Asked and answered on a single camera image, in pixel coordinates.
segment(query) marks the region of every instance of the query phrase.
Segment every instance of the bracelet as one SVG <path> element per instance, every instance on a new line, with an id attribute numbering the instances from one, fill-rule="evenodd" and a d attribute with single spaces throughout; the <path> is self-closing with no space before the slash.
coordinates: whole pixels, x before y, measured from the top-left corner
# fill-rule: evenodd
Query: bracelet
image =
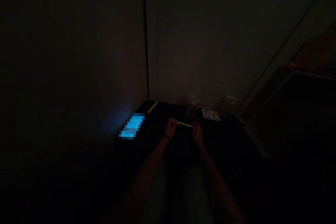
<path id="1" fill-rule="evenodd" d="M 168 142 L 170 142 L 170 140 L 171 140 L 170 136 L 165 134 L 163 137 L 166 137 L 168 139 Z"/>

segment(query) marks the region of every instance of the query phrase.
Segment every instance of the small box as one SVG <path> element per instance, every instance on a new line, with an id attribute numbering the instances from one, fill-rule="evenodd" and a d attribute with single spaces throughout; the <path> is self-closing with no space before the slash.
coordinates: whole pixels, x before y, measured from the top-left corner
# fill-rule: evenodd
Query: small box
<path id="1" fill-rule="evenodd" d="M 218 113 L 216 111 L 213 111 L 213 110 L 202 109 L 202 117 L 204 119 L 209 119 L 209 120 L 213 120 L 213 121 L 220 121 L 221 120 Z"/>

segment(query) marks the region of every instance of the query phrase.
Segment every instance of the pregnancy test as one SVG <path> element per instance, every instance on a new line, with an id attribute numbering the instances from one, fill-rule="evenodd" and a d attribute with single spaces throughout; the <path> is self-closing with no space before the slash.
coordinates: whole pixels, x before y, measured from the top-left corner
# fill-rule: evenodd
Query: pregnancy test
<path id="1" fill-rule="evenodd" d="M 192 128 L 192 127 L 193 127 L 193 126 L 190 125 L 190 124 L 184 124 L 183 122 L 179 122 L 179 121 L 177 121 L 176 123 L 177 123 L 177 125 L 181 125 L 181 126 L 188 127 L 188 128 Z"/>

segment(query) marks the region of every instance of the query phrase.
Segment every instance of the blue screen light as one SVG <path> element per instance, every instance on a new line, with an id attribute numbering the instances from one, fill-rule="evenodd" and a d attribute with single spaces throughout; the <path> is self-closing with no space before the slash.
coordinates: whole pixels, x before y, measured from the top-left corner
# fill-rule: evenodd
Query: blue screen light
<path id="1" fill-rule="evenodd" d="M 145 114 L 143 113 L 134 113 L 134 115 L 130 118 L 128 123 L 122 129 L 119 137 L 122 139 L 132 140 L 137 135 L 143 121 L 145 119 Z"/>

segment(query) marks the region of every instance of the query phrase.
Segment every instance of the white door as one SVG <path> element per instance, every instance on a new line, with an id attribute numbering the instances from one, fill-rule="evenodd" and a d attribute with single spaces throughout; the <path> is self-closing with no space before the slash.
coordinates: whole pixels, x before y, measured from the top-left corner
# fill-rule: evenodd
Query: white door
<path id="1" fill-rule="evenodd" d="M 146 0 L 150 99 L 239 104 L 314 0 Z"/>

